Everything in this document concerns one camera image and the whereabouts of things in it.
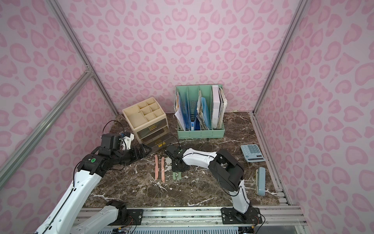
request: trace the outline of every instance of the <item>metal base plate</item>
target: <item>metal base plate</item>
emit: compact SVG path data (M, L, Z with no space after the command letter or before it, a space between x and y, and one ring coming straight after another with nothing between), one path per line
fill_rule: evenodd
M131 222L131 218L134 220L133 224L141 225L141 220L143 218L143 209L127 209L128 212L128 219L121 220L118 219L114 221L110 225L121 225L121 226L127 226Z
M245 214L238 212L234 208L221 208L223 224L261 224L262 218L259 214L259 208L249 207Z

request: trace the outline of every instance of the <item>pink leopard print wall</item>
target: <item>pink leopard print wall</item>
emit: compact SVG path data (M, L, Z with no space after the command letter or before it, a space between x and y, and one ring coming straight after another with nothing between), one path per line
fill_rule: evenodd
M43 0L0 3L0 168L84 67Z
M222 83L253 110L299 0L61 0L118 110L176 85Z
M374 1L314 0L258 115L313 233L374 233Z
M0 233L34 233L114 115L90 80L0 191Z

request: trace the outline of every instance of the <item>marble tabletop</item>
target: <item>marble tabletop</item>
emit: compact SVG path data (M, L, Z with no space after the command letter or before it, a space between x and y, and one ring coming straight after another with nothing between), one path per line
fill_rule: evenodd
M167 114L170 131L177 136L177 120L173 114ZM121 122L127 131L130 131L123 115L119 114L116 120ZM199 151L217 151L227 149L239 162L244 165L244 184L248 198L253 205L278 205L274 185L270 178L265 162L247 163L244 160L240 145L258 144L258 140L247 112L225 113L225 136L220 139L181 139L180 144L185 148ZM114 123L110 132L119 133L122 127ZM181 180L173 180L171 160L166 159L165 183L161 181L161 172L158 180L154 180L155 160L164 156L163 151L152 152L145 159L139 160L129 166L117 165L108 171L98 185L93 189L85 202L84 207L104 207L109 200L121 200L128 207L157 207L157 206L231 206L230 196L224 193L208 169L191 166L189 171L182 173ZM255 172L259 167L266 168L266 194L259 196L255 192Z

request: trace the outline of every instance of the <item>desk organizer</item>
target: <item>desk organizer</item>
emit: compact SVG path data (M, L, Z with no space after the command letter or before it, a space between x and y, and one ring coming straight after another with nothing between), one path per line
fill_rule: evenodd
M166 114L155 98L148 98L122 112L139 143L157 150L172 142Z
M209 112L212 112L212 85L180 85L175 87L175 95L177 91L184 97L187 94L188 105L190 112L196 111L197 100L199 97L199 90L201 90L202 96L206 99L208 104ZM179 139L200 139L200 138L223 138L225 134L225 127L222 125L222 129L219 130L194 130L194 131L183 131L178 124L178 138Z

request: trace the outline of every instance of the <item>aluminum frame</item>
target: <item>aluminum frame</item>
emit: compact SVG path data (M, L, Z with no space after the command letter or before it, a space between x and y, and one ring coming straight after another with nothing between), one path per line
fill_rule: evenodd
M256 102L255 107L254 107L253 113L255 115L262 105L262 102L263 102L263 100L266 96L267 90L269 89L270 84L272 83L272 81L275 77L276 71L277 71L279 65L281 64L284 55L286 54L287 48L290 45L290 43L291 43L291 41L292 41L292 39L295 35L295 32L296 32L304 14L306 13L306 10L309 7L310 2L311 2L311 0L300 0L299 5L296 8L295 14L294 14L294 16L291 20L291 23L288 27L287 33L286 33L286 35L285 35L285 37L282 41L282 44L280 45L278 54L275 57L275 60L274 60L274 63L272 65L271 69L270 69L269 75L266 78L264 87L262 88L260 96L259 96L259 98Z
M118 110L107 93L107 90L104 88L97 72L95 71L94 66L92 65L90 59L88 58L86 52L83 49L83 46L80 44L78 37L76 36L74 30L72 29L65 13L63 12L60 4L58 3L57 0L45 0L45 2L49 5L49 8L55 15L57 21L59 22L60 26L64 30L66 36L69 38L70 42L72 43L73 47L77 51L77 54L79 58L82 60L82 62L85 64L87 69L91 69L93 72L93 79L95 80L96 85L98 86L100 92L104 96L105 100L109 104L111 110L114 112L114 114L118 114Z
M33 132L25 139L24 143L9 157L0 170L0 189L8 182L13 174L22 165L30 152L38 145L44 135L73 101L78 92L83 88L89 78L93 77L90 69L87 69L79 80L67 91L53 109L34 128Z
M305 217L299 206L255 206L266 218L265 225L304 226ZM222 207L142 207L144 209L141 225L138 227L227 227L222 223ZM82 208L74 225L89 219L101 208ZM234 224L232 227L252 226Z
M255 115L250 114L249 116L251 118L253 129L255 130L258 142L261 146L262 155L266 159L266 166L267 166L267 169L269 170L269 174L272 179L274 188L277 191L277 195L279 196L279 203L280 205L289 205L291 204L291 200L289 199L287 189L283 183L283 180L277 168L276 162L271 156L269 143L266 140L266 137L261 128L261 125L258 122L257 117Z

